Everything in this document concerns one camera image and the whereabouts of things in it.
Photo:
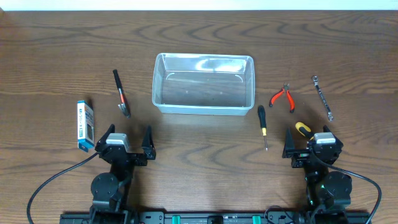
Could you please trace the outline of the slim black yellow screwdriver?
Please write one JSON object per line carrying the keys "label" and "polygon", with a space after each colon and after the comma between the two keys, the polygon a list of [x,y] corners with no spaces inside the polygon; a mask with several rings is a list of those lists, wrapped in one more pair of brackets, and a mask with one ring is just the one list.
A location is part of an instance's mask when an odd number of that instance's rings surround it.
{"label": "slim black yellow screwdriver", "polygon": [[262,136],[264,138],[264,147],[265,147],[265,150],[268,151],[266,111],[265,111],[265,108],[262,105],[258,106],[257,114],[258,114],[258,117],[259,117],[259,120],[260,120],[260,127],[261,127],[261,131],[262,131]]}

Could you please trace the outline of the orange handled cutting pliers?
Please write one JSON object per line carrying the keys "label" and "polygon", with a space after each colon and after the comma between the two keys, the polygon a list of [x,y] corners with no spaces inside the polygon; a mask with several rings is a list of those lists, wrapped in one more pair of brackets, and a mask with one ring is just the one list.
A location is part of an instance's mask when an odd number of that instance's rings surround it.
{"label": "orange handled cutting pliers", "polygon": [[270,108],[273,107],[276,99],[278,99],[284,93],[286,94],[287,99],[289,101],[290,112],[293,113],[295,111],[295,102],[294,102],[294,99],[292,98],[292,95],[290,94],[290,85],[289,85],[289,83],[284,83],[283,87],[275,95],[272,96],[272,98],[269,101],[269,107]]}

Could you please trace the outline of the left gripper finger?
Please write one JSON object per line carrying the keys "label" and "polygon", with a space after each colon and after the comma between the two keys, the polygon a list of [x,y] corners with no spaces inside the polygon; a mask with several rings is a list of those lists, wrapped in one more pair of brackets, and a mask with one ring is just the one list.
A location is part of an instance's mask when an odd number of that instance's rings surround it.
{"label": "left gripper finger", "polygon": [[111,124],[108,128],[108,130],[103,134],[103,136],[99,139],[99,141],[96,143],[97,146],[100,146],[102,144],[106,144],[106,140],[108,136],[112,133],[115,132],[115,125]]}
{"label": "left gripper finger", "polygon": [[145,131],[145,135],[142,140],[141,148],[143,149],[154,149],[154,142],[152,139],[152,127],[148,126]]}

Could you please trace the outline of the small black handled hammer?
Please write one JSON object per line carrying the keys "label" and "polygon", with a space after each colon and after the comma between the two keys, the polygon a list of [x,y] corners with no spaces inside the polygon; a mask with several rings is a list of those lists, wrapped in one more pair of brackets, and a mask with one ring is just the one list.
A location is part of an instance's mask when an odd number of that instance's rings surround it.
{"label": "small black handled hammer", "polygon": [[115,79],[115,82],[116,82],[116,87],[117,87],[118,92],[119,92],[119,97],[120,97],[120,100],[121,100],[121,103],[118,104],[118,107],[119,107],[119,109],[121,110],[121,112],[123,113],[123,115],[125,117],[130,118],[131,117],[131,113],[130,113],[129,105],[128,105],[126,96],[125,96],[124,91],[123,91],[123,86],[122,86],[118,71],[116,69],[113,70],[113,75],[114,75],[114,79]]}

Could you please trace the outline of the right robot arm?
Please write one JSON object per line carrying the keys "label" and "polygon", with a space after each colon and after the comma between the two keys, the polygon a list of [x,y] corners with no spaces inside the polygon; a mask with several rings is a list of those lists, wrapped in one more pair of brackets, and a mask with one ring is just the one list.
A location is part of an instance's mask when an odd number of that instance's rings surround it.
{"label": "right robot arm", "polygon": [[308,207],[293,215],[294,223],[348,223],[346,207],[351,204],[352,178],[329,167],[342,152],[343,143],[326,127],[311,134],[304,149],[297,149],[290,130],[286,130],[283,158],[293,168],[303,168]]}

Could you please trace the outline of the blue white screwdriver set box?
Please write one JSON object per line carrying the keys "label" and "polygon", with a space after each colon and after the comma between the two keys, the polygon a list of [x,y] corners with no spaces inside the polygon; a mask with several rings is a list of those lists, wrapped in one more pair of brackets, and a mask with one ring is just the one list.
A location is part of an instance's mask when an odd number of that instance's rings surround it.
{"label": "blue white screwdriver set box", "polygon": [[88,152],[94,148],[94,112],[93,109],[82,100],[77,103],[77,143],[78,148]]}

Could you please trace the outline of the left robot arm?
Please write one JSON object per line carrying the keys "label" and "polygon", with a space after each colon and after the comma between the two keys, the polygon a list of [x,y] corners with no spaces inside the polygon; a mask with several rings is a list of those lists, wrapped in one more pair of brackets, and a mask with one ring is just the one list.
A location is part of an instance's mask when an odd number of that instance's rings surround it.
{"label": "left robot arm", "polygon": [[111,165],[109,172],[97,175],[91,183],[93,204],[89,224],[139,223],[139,215],[127,205],[127,198],[136,166],[146,166],[156,158],[152,128],[147,127],[142,140],[142,153],[129,152],[126,134],[116,133],[111,125],[95,146],[99,158]]}

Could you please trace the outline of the silver ratchet wrench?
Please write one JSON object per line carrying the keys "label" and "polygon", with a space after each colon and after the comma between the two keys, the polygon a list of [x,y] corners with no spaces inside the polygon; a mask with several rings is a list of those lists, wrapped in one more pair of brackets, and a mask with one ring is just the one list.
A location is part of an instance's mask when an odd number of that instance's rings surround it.
{"label": "silver ratchet wrench", "polygon": [[333,113],[331,112],[331,109],[330,109],[330,107],[329,107],[329,105],[328,105],[328,103],[327,103],[327,101],[326,101],[326,99],[325,99],[325,97],[324,97],[324,95],[322,93],[322,90],[321,90],[321,88],[318,85],[318,77],[317,76],[313,76],[312,80],[313,80],[313,84],[315,86],[315,89],[317,90],[318,95],[319,95],[319,97],[320,97],[320,99],[321,99],[321,101],[322,101],[322,103],[323,103],[323,105],[324,105],[324,107],[326,109],[328,120],[329,121],[333,121],[334,120]]}

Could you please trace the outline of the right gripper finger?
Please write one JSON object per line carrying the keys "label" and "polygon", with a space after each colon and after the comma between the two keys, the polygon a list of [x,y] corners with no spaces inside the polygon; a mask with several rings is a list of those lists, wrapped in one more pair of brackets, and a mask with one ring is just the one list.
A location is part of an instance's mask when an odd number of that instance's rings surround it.
{"label": "right gripper finger", "polygon": [[294,144],[294,140],[292,137],[292,133],[290,131],[290,128],[287,128],[286,133],[285,133],[284,150],[294,150],[294,149],[295,149],[295,144]]}
{"label": "right gripper finger", "polygon": [[327,126],[324,125],[323,127],[323,137],[322,137],[324,142],[337,142],[339,139],[332,133],[331,129]]}

